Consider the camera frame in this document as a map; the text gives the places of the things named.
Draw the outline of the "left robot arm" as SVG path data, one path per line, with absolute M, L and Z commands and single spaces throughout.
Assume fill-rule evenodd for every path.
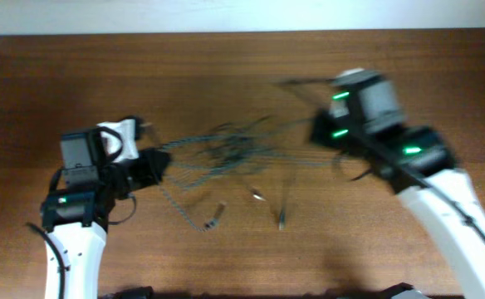
M 63 165 L 42 203 L 47 298 L 95 298 L 116 201 L 158 185 L 171 156 L 155 147 L 126 158 L 128 137 L 98 126 L 61 137 Z

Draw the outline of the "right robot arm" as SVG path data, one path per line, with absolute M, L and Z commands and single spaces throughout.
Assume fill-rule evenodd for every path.
M 485 298 L 485 210 L 440 133 L 409 126 L 393 82 L 367 69 L 315 84 L 336 89 L 313 120 L 311 142 L 364 159 L 424 227 L 466 298 Z

